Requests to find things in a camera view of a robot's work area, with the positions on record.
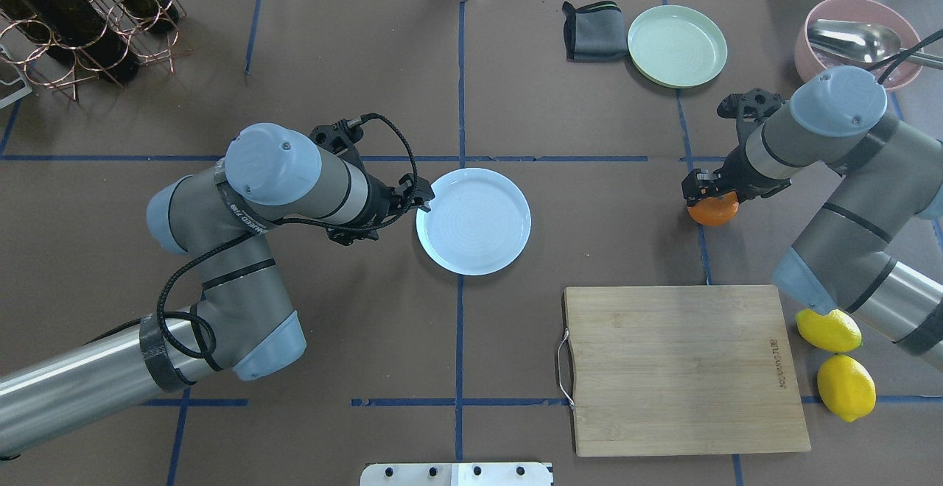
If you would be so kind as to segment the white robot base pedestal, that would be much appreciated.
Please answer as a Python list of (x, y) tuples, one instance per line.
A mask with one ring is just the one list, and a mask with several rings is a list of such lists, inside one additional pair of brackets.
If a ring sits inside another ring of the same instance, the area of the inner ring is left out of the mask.
[(553, 467), (544, 462), (375, 463), (360, 485), (553, 485)]

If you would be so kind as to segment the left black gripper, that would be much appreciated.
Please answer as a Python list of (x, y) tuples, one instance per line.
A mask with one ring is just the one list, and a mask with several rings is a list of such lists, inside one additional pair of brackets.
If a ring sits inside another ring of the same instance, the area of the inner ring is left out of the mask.
[(404, 175), (397, 187), (382, 186), (380, 190), (384, 205), (383, 222), (416, 208), (428, 212), (429, 203), (435, 198), (431, 183), (415, 175)]

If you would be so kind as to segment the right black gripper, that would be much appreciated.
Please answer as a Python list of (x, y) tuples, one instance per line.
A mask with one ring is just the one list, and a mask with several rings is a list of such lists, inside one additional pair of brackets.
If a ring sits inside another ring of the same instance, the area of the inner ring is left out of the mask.
[(694, 207), (707, 198), (722, 198), (732, 193), (734, 200), (741, 201), (733, 178), (723, 176), (720, 170), (711, 172), (695, 168), (681, 181), (681, 194), (687, 207)]

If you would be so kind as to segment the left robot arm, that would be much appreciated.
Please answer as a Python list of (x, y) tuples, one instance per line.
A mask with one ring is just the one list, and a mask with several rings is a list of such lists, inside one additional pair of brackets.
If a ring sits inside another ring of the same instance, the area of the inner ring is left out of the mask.
[(251, 124), (209, 169), (159, 191), (146, 210), (152, 237), (186, 257), (155, 308), (53, 359), (2, 379), (2, 459), (129, 406), (233, 371), (243, 381), (296, 362), (306, 337), (267, 234), (283, 225), (323, 228), (333, 242), (376, 240), (434, 191), (410, 171), (394, 186), (357, 150), (368, 113), (309, 134)]

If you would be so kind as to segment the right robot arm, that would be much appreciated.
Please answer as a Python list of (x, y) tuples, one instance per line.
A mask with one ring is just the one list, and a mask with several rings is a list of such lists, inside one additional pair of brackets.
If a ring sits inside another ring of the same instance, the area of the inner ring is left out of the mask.
[(687, 206), (785, 190), (824, 163), (841, 178), (774, 269), (774, 285), (818, 314), (842, 309), (898, 348), (942, 365), (941, 284), (887, 245), (913, 218), (941, 216), (941, 141), (899, 120), (872, 73), (834, 66), (791, 98), (731, 94), (718, 115), (737, 120), (737, 147), (720, 169), (681, 182)]

